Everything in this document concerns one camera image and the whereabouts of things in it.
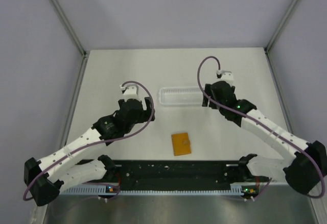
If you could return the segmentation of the orange leather card holder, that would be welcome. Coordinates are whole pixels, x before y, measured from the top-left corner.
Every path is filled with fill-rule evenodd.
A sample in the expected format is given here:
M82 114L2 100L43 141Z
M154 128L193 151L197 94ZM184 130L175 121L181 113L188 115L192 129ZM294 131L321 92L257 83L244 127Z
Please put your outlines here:
M192 153L189 134L186 132L171 135L174 156L183 156Z

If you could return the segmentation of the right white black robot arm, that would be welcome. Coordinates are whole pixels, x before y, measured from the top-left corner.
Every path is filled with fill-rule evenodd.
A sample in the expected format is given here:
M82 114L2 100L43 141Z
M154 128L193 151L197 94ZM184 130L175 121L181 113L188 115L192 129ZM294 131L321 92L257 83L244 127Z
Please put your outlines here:
M282 156L281 160L251 156L238 169L242 180L265 176L285 180L293 190L310 198L325 195L326 148L321 142L307 142L275 124L256 105L238 99L235 87L226 81L206 84L201 92L204 107L217 109L226 120L254 134Z

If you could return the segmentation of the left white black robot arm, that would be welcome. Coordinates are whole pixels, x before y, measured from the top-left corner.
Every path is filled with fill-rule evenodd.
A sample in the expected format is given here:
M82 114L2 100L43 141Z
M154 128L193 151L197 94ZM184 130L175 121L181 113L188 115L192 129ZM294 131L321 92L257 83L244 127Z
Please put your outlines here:
M93 180L114 179L116 169L106 155L82 163L87 156L100 152L116 141L131 138L155 120L153 98L119 100L119 109L101 117L75 141L39 160L24 163L24 201L39 207L55 200L65 190Z

